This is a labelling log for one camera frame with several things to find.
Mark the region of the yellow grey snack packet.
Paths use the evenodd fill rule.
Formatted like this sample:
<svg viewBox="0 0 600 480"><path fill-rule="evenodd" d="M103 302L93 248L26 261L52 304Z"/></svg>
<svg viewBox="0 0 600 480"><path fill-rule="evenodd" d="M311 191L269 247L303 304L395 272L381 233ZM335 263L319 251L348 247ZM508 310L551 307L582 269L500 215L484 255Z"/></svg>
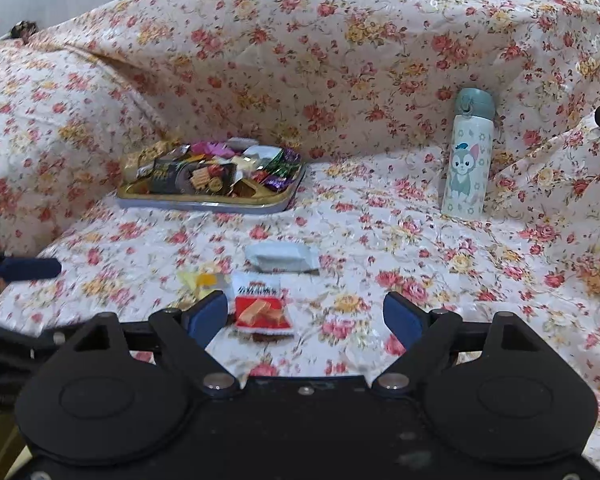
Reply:
<svg viewBox="0 0 600 480"><path fill-rule="evenodd" d="M227 299L232 298L233 289L226 274L178 271L178 279L187 289L185 297L190 304L203 300L212 292L222 292Z"/></svg>

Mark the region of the red white hawthorn snack packet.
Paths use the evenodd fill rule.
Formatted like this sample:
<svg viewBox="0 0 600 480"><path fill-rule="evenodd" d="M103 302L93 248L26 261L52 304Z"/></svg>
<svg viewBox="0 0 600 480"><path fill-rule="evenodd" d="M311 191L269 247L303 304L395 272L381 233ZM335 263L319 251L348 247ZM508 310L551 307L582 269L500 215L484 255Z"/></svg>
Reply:
<svg viewBox="0 0 600 480"><path fill-rule="evenodd" d="M233 287L235 327L244 333L289 336L294 331L286 315L276 274L237 272Z"/></svg>

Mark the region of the gold blue snack tray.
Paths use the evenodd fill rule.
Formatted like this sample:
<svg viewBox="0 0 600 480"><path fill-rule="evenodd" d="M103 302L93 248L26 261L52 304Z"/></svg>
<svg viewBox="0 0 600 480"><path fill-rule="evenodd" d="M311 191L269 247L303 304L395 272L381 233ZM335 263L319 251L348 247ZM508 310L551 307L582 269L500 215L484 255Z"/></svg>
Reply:
<svg viewBox="0 0 600 480"><path fill-rule="evenodd" d="M283 211L304 176L299 153L248 138L160 141L124 156L121 169L123 207L228 214Z"/></svg>

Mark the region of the pink candy wrapper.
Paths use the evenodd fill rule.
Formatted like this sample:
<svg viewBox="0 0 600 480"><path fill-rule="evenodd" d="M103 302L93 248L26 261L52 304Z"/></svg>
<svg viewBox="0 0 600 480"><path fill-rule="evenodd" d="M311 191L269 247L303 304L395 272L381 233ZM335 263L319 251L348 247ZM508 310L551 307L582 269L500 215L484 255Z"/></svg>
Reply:
<svg viewBox="0 0 600 480"><path fill-rule="evenodd" d="M200 141L190 144L193 155L206 157L232 158L235 152L223 142Z"/></svg>

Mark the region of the grey white wafer packet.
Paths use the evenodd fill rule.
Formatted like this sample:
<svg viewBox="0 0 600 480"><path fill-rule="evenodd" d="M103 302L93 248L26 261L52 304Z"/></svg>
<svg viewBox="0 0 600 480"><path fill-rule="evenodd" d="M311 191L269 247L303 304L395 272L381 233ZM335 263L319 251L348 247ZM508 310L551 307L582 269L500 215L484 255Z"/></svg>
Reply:
<svg viewBox="0 0 600 480"><path fill-rule="evenodd" d="M309 246L291 242L261 242L245 248L246 260L264 273L311 273L320 270L320 256Z"/></svg>

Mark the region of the black biscuit packet in tray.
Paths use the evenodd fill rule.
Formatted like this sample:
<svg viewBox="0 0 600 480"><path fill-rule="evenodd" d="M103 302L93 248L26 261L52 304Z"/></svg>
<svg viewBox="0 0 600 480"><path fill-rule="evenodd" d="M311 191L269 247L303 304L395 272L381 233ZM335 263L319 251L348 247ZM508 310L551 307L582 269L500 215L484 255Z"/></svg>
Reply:
<svg viewBox="0 0 600 480"><path fill-rule="evenodd" d="M158 159L149 177L152 194L227 195L234 183L236 165L212 160Z"/></svg>

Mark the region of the green foil candy in tray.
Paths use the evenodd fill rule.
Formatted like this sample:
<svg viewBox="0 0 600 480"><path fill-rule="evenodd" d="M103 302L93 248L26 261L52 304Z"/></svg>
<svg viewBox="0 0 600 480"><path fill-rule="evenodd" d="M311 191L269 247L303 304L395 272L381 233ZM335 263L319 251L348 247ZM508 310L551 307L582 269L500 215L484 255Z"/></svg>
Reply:
<svg viewBox="0 0 600 480"><path fill-rule="evenodd" d="M265 167L265 170L269 174L276 174L281 172L282 174L289 174L294 172L300 165L301 157L300 154L291 148L283 148Z"/></svg>

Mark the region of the white cat print bottle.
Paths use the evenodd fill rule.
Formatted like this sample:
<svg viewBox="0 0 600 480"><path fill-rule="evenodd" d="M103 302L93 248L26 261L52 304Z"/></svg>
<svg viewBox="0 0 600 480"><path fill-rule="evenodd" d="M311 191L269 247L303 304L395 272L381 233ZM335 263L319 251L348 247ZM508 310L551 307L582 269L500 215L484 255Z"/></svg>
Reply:
<svg viewBox="0 0 600 480"><path fill-rule="evenodd" d="M495 104L490 93L465 88L455 99L448 173L441 209L450 217L482 215L492 159Z"/></svg>

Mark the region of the purple foil candy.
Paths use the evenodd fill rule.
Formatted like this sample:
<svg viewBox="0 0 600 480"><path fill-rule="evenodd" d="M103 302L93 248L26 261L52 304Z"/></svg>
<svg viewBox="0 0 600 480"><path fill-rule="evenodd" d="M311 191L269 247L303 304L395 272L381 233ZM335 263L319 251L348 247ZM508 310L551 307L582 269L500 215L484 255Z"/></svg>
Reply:
<svg viewBox="0 0 600 480"><path fill-rule="evenodd" d="M261 184L269 191L279 194L286 191L295 180L297 180L300 170L293 172L292 174L268 174Z"/></svg>

